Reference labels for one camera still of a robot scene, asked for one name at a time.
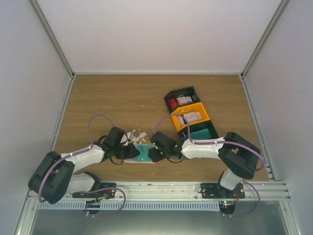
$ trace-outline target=enclosure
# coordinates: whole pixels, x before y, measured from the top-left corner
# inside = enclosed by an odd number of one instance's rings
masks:
[[[309,0],[18,0],[0,11],[3,234],[312,233]],[[223,198],[199,193],[227,169],[212,158],[83,168],[77,173],[126,193],[101,202],[104,214],[126,200],[105,218],[86,217],[86,199],[67,195],[51,205],[29,190],[47,152],[90,144],[95,114],[152,144],[171,112],[164,97],[186,87],[219,137],[235,132],[261,149],[265,168],[249,181],[260,196],[256,213],[223,216]],[[111,127],[95,118],[92,138]],[[184,127],[168,118],[158,129],[177,139]],[[258,207],[256,191],[243,187],[234,215]]]

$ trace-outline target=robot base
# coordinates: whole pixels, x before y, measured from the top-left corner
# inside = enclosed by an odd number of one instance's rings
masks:
[[[243,184],[239,183],[234,190],[232,191],[231,194],[229,194],[227,197],[221,196],[217,189],[218,183],[202,183],[201,184],[201,194],[202,198],[205,199],[236,199],[237,194],[239,196],[239,199],[245,198],[245,191]]]

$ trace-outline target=cable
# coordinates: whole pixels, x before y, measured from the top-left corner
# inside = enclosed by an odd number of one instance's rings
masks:
[[[47,181],[49,175],[51,174],[51,172],[53,171],[53,169],[62,161],[70,158],[70,157],[73,157],[77,154],[82,154],[82,153],[86,153],[88,151],[90,151],[93,147],[93,139],[92,139],[92,135],[91,135],[91,129],[90,129],[90,124],[91,124],[91,121],[95,118],[95,117],[105,117],[111,124],[112,126],[114,126],[113,122],[109,119],[108,116],[106,115],[103,115],[103,114],[95,114],[93,115],[90,119],[89,119],[89,122],[88,122],[88,133],[89,133],[89,138],[90,138],[90,142],[91,142],[91,145],[88,146],[87,148],[84,148],[84,149],[81,149],[81,150],[78,150],[76,152],[73,152],[73,153],[70,153],[68,154],[67,156],[65,157],[62,157],[61,159],[57,160],[53,165],[52,167],[50,167],[50,169],[47,171],[47,173],[45,174],[41,184],[40,184],[40,187],[39,187],[39,190],[38,190],[38,200],[39,202],[43,203],[45,202],[46,200],[42,199],[42,193],[43,193],[43,189],[44,189],[44,185],[45,185],[45,182]]]
[[[128,138],[126,132],[124,132],[124,135],[126,136],[126,140],[124,142],[120,143],[120,145],[126,144],[129,141],[129,138]]]
[[[114,165],[122,165],[123,164],[123,159],[121,159],[121,163],[117,164],[115,162],[113,162],[112,158],[109,158],[110,162],[113,163]]]
[[[236,194],[236,198],[237,198],[237,200],[235,201],[235,204],[236,204],[239,201],[239,193],[235,192],[235,194]]]
[[[170,162],[170,163],[181,163],[183,160],[180,160],[179,162],[173,162],[171,161],[169,158],[167,158],[167,160]]]
[[[251,184],[251,183],[248,183],[246,181],[243,181],[243,183],[249,185],[251,188],[253,188],[253,190],[256,192],[256,195],[258,196],[258,204],[257,206],[254,208],[254,210],[248,212],[248,213],[245,213],[245,214],[240,214],[240,215],[231,215],[231,214],[225,214],[223,212],[220,211],[220,213],[225,216],[225,215],[229,215],[229,217],[235,217],[235,218],[240,218],[240,217],[245,217],[245,216],[248,216],[248,215],[251,215],[253,213],[256,213],[260,207],[260,204],[261,204],[261,198],[260,198],[260,194],[258,192],[258,190],[256,190],[256,188]]]
[[[188,132],[188,138],[189,140],[194,143],[194,144],[198,144],[198,145],[217,145],[217,144],[231,144],[231,145],[235,145],[237,147],[241,147],[244,148],[245,150],[248,150],[249,152],[253,153],[255,156],[257,156],[261,162],[262,165],[256,169],[256,171],[262,170],[265,167],[265,161],[262,158],[262,156],[255,150],[241,144],[241,143],[236,143],[236,142],[232,142],[232,141],[215,141],[215,142],[196,142],[195,140],[191,139],[190,136],[190,126],[189,123],[187,121],[187,119],[183,116],[183,115],[179,115],[179,114],[168,114],[166,116],[164,116],[163,118],[160,119],[160,121],[158,122],[158,124],[156,125],[156,127],[154,128],[153,132],[152,132],[152,136],[155,134],[155,132],[157,131],[158,126],[160,126],[161,122],[164,121],[164,119],[168,118],[169,116],[177,116],[177,117],[181,117],[186,123],[187,123],[187,132]]]
[[[108,189],[114,189],[114,190],[117,190],[117,191],[120,191],[123,196],[124,196],[124,201],[123,201],[123,204],[121,205],[121,207],[119,209],[117,209],[116,211],[114,211],[113,213],[110,213],[110,214],[99,214],[99,215],[95,215],[93,214],[92,217],[107,217],[107,216],[111,216],[111,215],[114,215],[116,213],[119,213],[125,206],[125,203],[126,203],[126,195],[125,195],[125,192],[119,188],[115,188],[115,187],[109,187],[109,188],[101,188],[101,189],[98,189],[98,190],[95,190],[95,191],[89,191],[89,192],[80,192],[80,193],[86,193],[86,194],[90,194],[90,193],[95,193],[95,192],[101,192],[101,191],[104,191],[104,190],[108,190]],[[88,206],[90,206],[91,204],[86,204],[85,206],[85,213],[86,215],[88,216],[88,211],[87,211],[87,208]]]
[[[103,136],[101,136],[101,137],[98,139],[98,141],[101,142],[101,140],[103,140],[105,137],[108,137],[108,136],[107,136],[107,135],[103,135]]]

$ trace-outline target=metal frame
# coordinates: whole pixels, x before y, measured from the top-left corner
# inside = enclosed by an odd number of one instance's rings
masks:
[[[117,210],[123,204],[122,200],[101,201],[99,208],[89,208],[89,210]],[[84,200],[61,200],[56,204],[49,204],[47,202],[38,205],[38,210],[84,210],[86,208],[86,201]],[[219,212],[219,202],[196,202],[196,201],[126,201],[123,207],[124,211],[215,211]]]
[[[268,154],[268,151],[267,151],[267,144],[266,144],[266,141],[264,139],[264,135],[262,133],[262,130],[261,130],[261,125],[260,125],[260,122],[259,122],[259,119],[257,117],[257,114],[256,114],[256,111],[255,111],[255,107],[254,107],[254,104],[253,104],[253,101],[252,101],[252,98],[251,98],[251,95],[250,95],[250,92],[248,90],[248,87],[246,85],[246,82],[245,82],[245,79],[239,75],[239,78],[240,78],[240,81],[242,83],[242,86],[243,86],[243,89],[244,89],[244,92],[245,92],[245,95],[246,95],[246,100],[248,102],[248,106],[249,106],[249,109],[250,109],[250,112],[251,112],[251,116],[252,116],[252,120],[253,120],[253,123],[254,123],[254,126],[255,126],[255,130],[256,130],[256,133],[258,135],[258,138],[259,138],[259,142],[260,142],[260,145],[261,145],[261,150],[262,150],[262,153],[263,153],[263,156],[264,156],[264,159],[265,159],[265,162],[266,162],[266,168],[267,168],[267,171],[268,171],[268,174],[271,175],[271,177],[269,178],[272,178],[273,180],[275,180],[275,168],[272,164],[272,161],[269,157],[269,154]]]
[[[30,234],[35,221],[38,202],[34,198],[26,198],[14,235]]]
[[[291,201],[279,202],[289,235],[301,235],[299,222]]]
[[[275,181],[275,170],[273,169],[273,165],[271,164],[271,160],[269,154],[267,152],[267,146],[265,143],[265,139],[263,138],[263,134],[261,131],[261,127],[259,125],[259,121],[257,115],[255,113],[255,109],[253,106],[253,102],[251,100],[248,88],[244,81],[244,77],[247,74],[249,68],[251,67],[252,63],[254,62],[256,56],[258,55],[260,49],[264,45],[266,39],[272,32],[274,26],[276,25],[277,21],[279,20],[280,16],[282,15],[284,9],[286,8],[287,4],[290,0],[281,0],[278,8],[275,11],[274,16],[272,17],[270,23],[268,24],[265,32],[262,35],[256,49],[254,50],[252,56],[250,57],[247,65],[244,68],[242,76],[240,76],[246,98],[248,101],[248,105],[251,111],[251,115],[253,118],[253,122],[256,127],[256,131],[260,140],[261,149],[263,155],[266,160],[266,167],[267,172],[270,180],[266,182],[250,182],[252,183],[260,193],[260,197],[262,201],[279,201],[282,209],[282,214],[286,223],[286,227],[288,229],[288,233],[290,235],[299,235],[298,222],[296,217],[294,216],[294,210],[291,203],[291,199],[287,190],[287,187],[284,182]],[[59,54],[66,70],[68,71],[69,75],[71,76],[71,81],[68,84],[68,89],[59,113],[59,117],[56,123],[54,136],[51,140],[51,150],[54,149],[60,128],[63,122],[64,114],[66,111],[68,99],[71,93],[71,89],[73,86],[73,82],[75,79],[74,73],[62,52],[62,49],[57,42],[38,2],[36,0],[29,0],[31,6],[33,7],[34,11],[36,12],[37,16],[39,17],[40,22],[42,23],[44,29],[46,30],[51,42],[53,43],[57,53]],[[156,202],[160,205],[168,205],[172,203],[179,204],[209,204],[214,203],[216,201],[224,200],[221,199],[202,199],[201,195],[198,193],[198,188],[200,187],[200,183],[202,182],[116,182],[117,187],[124,190],[127,196],[127,200],[129,202],[133,202],[138,204],[139,202],[143,202],[145,204],[155,204]],[[252,201],[257,199],[257,195],[254,190],[244,184],[244,190],[246,194],[245,201]],[[120,203],[123,200],[123,196],[120,192],[116,192],[115,198],[112,199],[111,204]],[[78,203],[82,201],[82,199],[74,199],[71,196],[66,196],[62,199],[63,204],[60,203],[57,208],[59,209],[69,209],[67,206],[69,203]],[[42,209],[44,207],[43,204],[39,205],[39,208]],[[38,199],[37,194],[30,191],[27,195],[22,213],[20,215],[20,219],[16,228],[16,235],[27,235],[31,232],[32,224],[36,218],[36,210],[38,208]]]
[[[190,72],[190,71],[107,71],[75,72],[76,75],[240,75],[240,72]]]
[[[223,201],[224,198],[203,199],[198,192],[202,182],[116,182],[116,187],[123,190],[126,194],[127,201]],[[284,182],[266,181],[266,182],[250,182],[259,192],[262,201],[290,201],[290,196]],[[246,197],[241,201],[255,201],[257,195],[254,189],[249,185],[244,184]],[[35,192],[30,192],[29,198],[37,198]],[[81,198],[72,198],[67,195],[62,200],[64,201],[81,201]],[[123,194],[119,191],[115,192],[115,198],[110,201],[124,200]]]
[[[277,24],[278,20],[280,19],[280,17],[282,16],[284,10],[286,9],[288,3],[290,2],[290,0],[281,0],[274,15],[272,16],[272,18],[270,19],[269,24],[267,25],[264,33],[262,34],[261,39],[259,40],[256,48],[254,49],[251,57],[249,58],[243,72],[242,72],[242,76],[246,76],[246,74],[248,73],[251,65],[253,64],[255,58],[257,57],[257,55],[259,54],[260,50],[262,49],[263,45],[265,44],[266,40],[268,39],[269,35],[271,34],[271,32],[273,31],[275,25]]]
[[[57,51],[57,53],[60,56],[60,59],[64,65],[64,67],[66,68],[67,72],[69,73],[69,75],[71,77],[74,76],[74,72],[71,69],[61,47],[60,44],[58,43],[56,37],[54,36],[54,33],[47,21],[47,19],[45,18],[45,15],[43,14],[43,11],[41,10],[37,0],[28,0],[30,2],[30,5],[32,6],[32,8],[34,9],[36,15],[38,16],[39,21],[41,22],[41,24],[43,25],[43,28],[45,29],[48,37],[50,38],[52,44],[54,45],[55,50]]]

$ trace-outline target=black mounting plate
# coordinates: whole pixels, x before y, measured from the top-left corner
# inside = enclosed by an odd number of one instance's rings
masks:
[[[206,199],[221,199],[224,198],[222,197],[218,190],[217,190],[217,184],[218,183],[202,183],[201,184],[201,194],[202,194],[202,198],[206,198]],[[237,195],[235,194],[235,192],[238,193],[239,198],[245,198],[245,191],[243,191],[244,186],[243,184],[239,183],[235,189],[234,189],[234,193],[228,195],[226,198],[229,199],[236,199]]]
[[[115,188],[116,187],[116,183],[100,183],[100,187],[101,188]],[[106,199],[110,199],[110,198],[114,198],[115,197],[115,190],[112,191],[111,193],[104,190],[101,192],[97,192],[96,193],[96,198],[100,198],[100,197],[105,197]],[[75,192],[72,194],[73,198],[95,198],[95,193],[80,193],[80,192]]]

